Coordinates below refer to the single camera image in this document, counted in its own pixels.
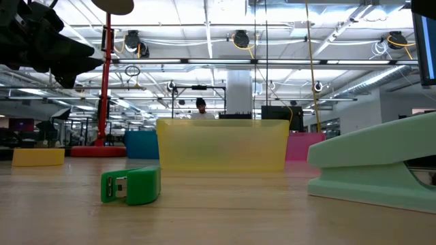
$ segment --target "man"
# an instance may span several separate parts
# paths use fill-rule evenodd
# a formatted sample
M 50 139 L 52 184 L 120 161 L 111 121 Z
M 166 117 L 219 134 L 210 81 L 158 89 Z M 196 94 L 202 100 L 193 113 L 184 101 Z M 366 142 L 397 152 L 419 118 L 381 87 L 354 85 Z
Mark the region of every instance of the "man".
M 202 98 L 197 98 L 196 106 L 198 113 L 193 113 L 191 119 L 215 119 L 213 114 L 206 112 L 206 102 Z

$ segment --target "table surface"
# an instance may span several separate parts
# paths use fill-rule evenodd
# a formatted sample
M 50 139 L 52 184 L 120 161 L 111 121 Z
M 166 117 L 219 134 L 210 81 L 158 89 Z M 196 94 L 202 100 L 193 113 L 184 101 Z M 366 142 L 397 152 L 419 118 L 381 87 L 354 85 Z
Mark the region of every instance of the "table surface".
M 307 195 L 318 175 L 162 171 L 155 203 L 100 202 L 102 172 L 157 164 L 0 162 L 0 244 L 434 244 L 436 216 Z

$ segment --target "ceiling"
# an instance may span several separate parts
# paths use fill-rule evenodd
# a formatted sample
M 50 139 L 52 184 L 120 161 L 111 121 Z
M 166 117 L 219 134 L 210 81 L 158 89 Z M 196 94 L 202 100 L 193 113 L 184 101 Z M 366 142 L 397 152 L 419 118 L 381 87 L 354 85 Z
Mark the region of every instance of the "ceiling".
M 115 47 L 123 49 L 123 37 L 128 30 L 139 30 L 140 38 L 150 50 L 151 59 L 251 59 L 248 50 L 240 50 L 232 42 L 235 30 L 247 30 L 254 45 L 255 35 L 258 36 L 256 47 L 253 48 L 255 59 L 308 59 L 309 43 L 307 36 L 307 18 L 304 5 L 288 4 L 285 0 L 267 1 L 265 14 L 264 1 L 258 1 L 257 11 L 253 4 L 246 7 L 241 0 L 135 0 L 135 8 L 126 16 L 112 16 L 112 26 L 117 30 Z M 310 34 L 313 40 L 313 50 L 318 50 L 322 42 L 335 30 L 338 31 L 359 7 L 359 0 L 338 1 L 346 4 L 313 4 L 310 5 L 309 19 L 311 21 Z M 381 1 L 394 3 L 380 5 L 358 22 L 343 28 L 341 33 L 332 39 L 315 59 L 330 60 L 368 60 L 390 59 L 386 53 L 375 56 L 374 47 L 381 38 L 386 39 L 390 31 L 402 31 L 409 42 L 414 42 L 414 28 L 410 10 L 402 9 L 405 1 Z M 94 57 L 102 57 L 100 43 L 102 25 L 106 23 L 106 14 L 92 4 L 91 0 L 62 0 L 55 6 L 55 11 L 65 22 L 61 34 L 92 45 L 95 48 Z M 392 59 L 408 59 L 404 50 L 389 50 Z M 125 48 L 121 53 L 116 52 L 114 59 L 136 58 Z M 112 65 L 110 70 L 110 86 L 131 88 L 138 83 L 143 89 L 114 89 L 112 96 L 116 97 L 166 97 L 166 85 L 173 81 L 177 85 L 190 86 L 193 84 L 207 84 L 225 86 L 226 65 L 193 66 L 193 65 L 137 65 L 144 72 L 139 76 L 130 77 L 125 74 L 125 65 Z M 255 75 L 254 66 L 247 66 L 252 76 Z M 77 77 L 77 84 L 83 86 L 101 86 L 102 68 L 81 74 Z M 332 93 L 347 86 L 357 78 L 374 70 L 374 67 L 337 67 L 334 69 L 316 67 L 314 80 L 328 85 Z M 34 78 L 44 84 L 49 84 L 48 73 L 36 73 L 29 68 L 20 71 L 29 78 Z M 265 83 L 267 69 L 262 67 L 257 71 L 257 82 Z M 280 97 L 308 97 L 311 95 L 311 71 L 304 67 L 269 67 L 268 79 L 272 80 L 274 90 Z M 99 89 L 86 90 L 83 93 L 67 90 L 41 90 L 44 93 L 58 95 L 61 91 L 65 96 L 97 97 Z M 188 90 L 182 97 L 216 97 L 217 100 L 208 105 L 209 108 L 223 108 L 223 101 L 214 91 Z M 73 101 L 63 100 L 64 103 L 74 105 Z M 143 112 L 169 112 L 165 103 L 152 100 L 126 101 Z M 195 108 L 193 101 L 187 101 L 182 108 Z

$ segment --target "yellow translucent bin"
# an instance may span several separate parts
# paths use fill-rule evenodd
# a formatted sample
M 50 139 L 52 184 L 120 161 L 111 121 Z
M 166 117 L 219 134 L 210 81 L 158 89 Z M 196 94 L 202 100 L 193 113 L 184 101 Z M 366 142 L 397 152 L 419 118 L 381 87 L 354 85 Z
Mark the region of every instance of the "yellow translucent bin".
M 157 121 L 162 169 L 282 171 L 288 135 L 286 120 Z

